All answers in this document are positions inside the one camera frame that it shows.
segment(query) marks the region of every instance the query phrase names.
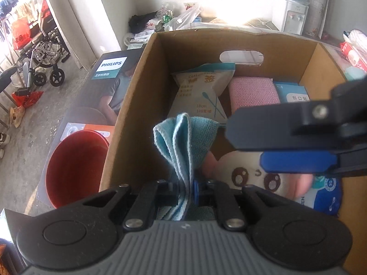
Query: sneaker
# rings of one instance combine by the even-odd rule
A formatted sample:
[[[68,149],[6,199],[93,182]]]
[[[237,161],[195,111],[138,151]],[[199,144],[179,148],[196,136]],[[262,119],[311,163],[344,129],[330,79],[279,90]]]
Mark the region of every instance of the sneaker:
[[[14,124],[15,128],[20,126],[24,113],[25,108],[22,105],[16,108],[10,108],[10,123]]]
[[[10,135],[0,132],[0,147],[5,147],[10,142]]]

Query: plush toy eye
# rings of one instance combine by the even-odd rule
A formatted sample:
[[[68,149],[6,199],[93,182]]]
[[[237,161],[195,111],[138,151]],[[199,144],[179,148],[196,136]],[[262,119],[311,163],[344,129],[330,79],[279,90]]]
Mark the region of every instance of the plush toy eye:
[[[264,187],[266,190],[275,192],[280,186],[279,174],[267,174],[264,178]]]
[[[235,168],[232,172],[232,182],[237,187],[245,186],[248,180],[248,172],[244,168]]]

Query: plush toy face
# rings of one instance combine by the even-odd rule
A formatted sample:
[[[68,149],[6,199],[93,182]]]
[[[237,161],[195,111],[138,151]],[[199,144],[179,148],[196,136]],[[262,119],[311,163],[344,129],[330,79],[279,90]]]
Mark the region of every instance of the plush toy face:
[[[281,196],[289,196],[295,181],[285,174],[266,173],[260,166],[261,152],[234,151],[224,155],[213,171],[213,178],[225,182],[230,188],[241,189],[256,185]]]

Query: philips logo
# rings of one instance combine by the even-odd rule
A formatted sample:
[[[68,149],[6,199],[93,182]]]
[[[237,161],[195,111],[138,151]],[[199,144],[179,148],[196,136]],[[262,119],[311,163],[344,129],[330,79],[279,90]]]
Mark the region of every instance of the philips logo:
[[[96,70],[96,72],[120,69],[124,64],[124,62],[126,61],[126,59],[127,57],[103,60],[98,69]]]

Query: pink textured cloth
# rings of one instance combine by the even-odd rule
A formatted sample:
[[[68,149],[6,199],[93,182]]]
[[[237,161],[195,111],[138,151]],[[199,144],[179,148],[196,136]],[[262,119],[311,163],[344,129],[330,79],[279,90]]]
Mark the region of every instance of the pink textured cloth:
[[[234,77],[228,88],[232,113],[240,107],[280,103],[270,78]]]

